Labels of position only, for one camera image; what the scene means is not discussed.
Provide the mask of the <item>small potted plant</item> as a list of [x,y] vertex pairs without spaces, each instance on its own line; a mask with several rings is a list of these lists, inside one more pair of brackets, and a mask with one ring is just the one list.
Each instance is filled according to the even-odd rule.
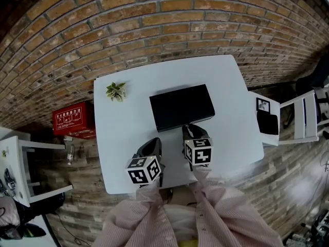
[[109,86],[106,87],[106,96],[111,99],[111,101],[117,100],[118,102],[123,102],[126,93],[125,93],[125,82],[114,83],[112,82]]

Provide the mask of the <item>idle gripper device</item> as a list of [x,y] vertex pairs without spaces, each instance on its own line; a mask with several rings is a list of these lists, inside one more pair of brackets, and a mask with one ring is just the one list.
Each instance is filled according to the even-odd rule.
[[10,174],[8,168],[5,169],[4,178],[5,178],[6,184],[9,187],[9,189],[10,190],[15,190],[15,187],[16,187],[16,185],[15,185],[15,179]]

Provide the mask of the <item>black flat pad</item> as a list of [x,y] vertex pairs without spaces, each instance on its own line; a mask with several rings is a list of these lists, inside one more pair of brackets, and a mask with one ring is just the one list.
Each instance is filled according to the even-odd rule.
[[263,134],[278,135],[278,117],[265,111],[257,111],[257,121],[259,130]]

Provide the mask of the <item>person's torso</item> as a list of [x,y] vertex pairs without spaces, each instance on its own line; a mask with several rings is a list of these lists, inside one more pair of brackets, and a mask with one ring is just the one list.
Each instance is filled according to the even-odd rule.
[[163,206],[179,247],[198,247],[195,207],[176,204]]

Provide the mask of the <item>black picture frame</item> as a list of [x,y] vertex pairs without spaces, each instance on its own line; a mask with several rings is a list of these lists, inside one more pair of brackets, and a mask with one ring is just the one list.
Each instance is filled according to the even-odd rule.
[[256,98],[257,111],[270,113],[270,101],[262,98]]

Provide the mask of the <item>black equipment stand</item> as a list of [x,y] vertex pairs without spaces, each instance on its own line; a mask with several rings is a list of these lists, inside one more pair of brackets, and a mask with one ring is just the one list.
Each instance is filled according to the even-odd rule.
[[301,223],[301,226],[308,229],[312,247],[329,247],[329,209],[320,210],[311,225]]

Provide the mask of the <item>red box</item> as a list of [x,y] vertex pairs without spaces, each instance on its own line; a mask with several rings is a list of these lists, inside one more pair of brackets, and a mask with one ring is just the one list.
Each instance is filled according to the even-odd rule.
[[94,105],[83,101],[53,111],[52,124],[56,136],[94,139],[96,137]]

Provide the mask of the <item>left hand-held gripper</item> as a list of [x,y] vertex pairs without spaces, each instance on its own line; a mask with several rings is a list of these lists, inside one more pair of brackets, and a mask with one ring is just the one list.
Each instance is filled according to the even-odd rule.
[[165,166],[161,164],[161,157],[162,142],[159,137],[153,138],[142,145],[138,149],[138,154],[133,155],[125,168],[132,183],[141,187],[158,180],[158,186],[162,187]]

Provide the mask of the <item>black and white box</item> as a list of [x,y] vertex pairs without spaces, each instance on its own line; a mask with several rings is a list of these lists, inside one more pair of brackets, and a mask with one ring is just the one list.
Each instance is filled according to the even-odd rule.
[[157,118],[155,118],[155,125],[158,132],[163,132],[167,130],[180,128],[184,125],[205,121],[214,116],[215,114],[196,116],[196,117],[187,114],[160,115],[157,116]]

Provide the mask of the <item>white side table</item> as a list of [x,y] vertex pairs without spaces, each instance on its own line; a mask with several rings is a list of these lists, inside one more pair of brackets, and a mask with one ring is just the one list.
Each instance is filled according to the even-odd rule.
[[[28,182],[31,181],[27,152],[20,149],[18,140],[30,140],[30,134],[0,127],[0,196],[11,196],[27,206]],[[10,190],[4,178],[5,169],[15,179],[15,190]]]

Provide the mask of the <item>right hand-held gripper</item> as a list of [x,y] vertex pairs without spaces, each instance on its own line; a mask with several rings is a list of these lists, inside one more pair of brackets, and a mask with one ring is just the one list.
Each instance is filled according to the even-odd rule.
[[183,154],[189,162],[190,170],[193,166],[208,166],[212,159],[213,142],[208,138],[205,129],[195,124],[182,126]]

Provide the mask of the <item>person's right forearm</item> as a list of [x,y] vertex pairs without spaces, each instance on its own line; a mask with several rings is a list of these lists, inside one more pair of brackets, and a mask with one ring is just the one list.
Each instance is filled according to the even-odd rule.
[[247,196],[212,178],[210,172],[208,167],[193,167],[198,180],[193,189],[198,247],[283,247],[279,234],[267,225]]

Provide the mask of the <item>black rectangular box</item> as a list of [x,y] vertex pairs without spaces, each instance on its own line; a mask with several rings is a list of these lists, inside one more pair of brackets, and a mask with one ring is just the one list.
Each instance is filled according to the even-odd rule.
[[154,120],[160,115],[187,114],[196,117],[215,114],[205,84],[151,96],[150,103]]

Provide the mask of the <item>person's left forearm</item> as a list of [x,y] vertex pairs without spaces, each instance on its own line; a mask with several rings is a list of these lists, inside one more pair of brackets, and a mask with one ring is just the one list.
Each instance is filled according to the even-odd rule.
[[158,185],[156,179],[112,208],[92,247],[178,247]]

